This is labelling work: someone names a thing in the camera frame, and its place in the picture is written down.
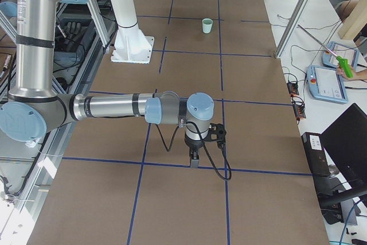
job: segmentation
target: green cup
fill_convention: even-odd
[[[205,34],[209,34],[210,31],[212,30],[212,26],[213,26],[213,20],[211,20],[210,18],[204,18],[202,20],[202,32]]]

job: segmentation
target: brown cardboard table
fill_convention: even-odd
[[[29,244],[327,245],[263,0],[134,0],[149,65],[104,57],[91,94],[202,91],[227,130],[229,182],[189,168],[143,118],[77,123]],[[213,19],[209,34],[201,20]],[[162,126],[166,139],[174,127]],[[215,144],[208,145],[228,175]]]

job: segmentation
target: person's hand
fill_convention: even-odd
[[[337,68],[337,74],[338,75],[342,75],[342,77],[344,78],[344,79],[346,79],[346,80],[358,80],[359,78],[357,77],[357,73],[356,73],[356,71],[353,69],[353,67],[352,66],[350,66],[350,65],[348,65],[349,66],[349,68],[350,68],[350,71],[352,72],[352,74],[353,74],[353,77],[347,77],[346,75],[345,75],[345,72],[344,72],[344,69],[343,68],[340,68],[340,65],[338,65],[338,68]]]

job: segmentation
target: computer monitor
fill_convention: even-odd
[[[355,103],[321,134],[321,142],[353,189],[367,184],[367,115]],[[360,198],[367,207],[367,195]]]

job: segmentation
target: green handle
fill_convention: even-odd
[[[339,61],[339,66],[344,70],[345,75],[347,77],[353,77],[353,73],[351,72],[350,67],[348,65],[348,59],[344,59],[341,56],[337,56],[337,61]]]

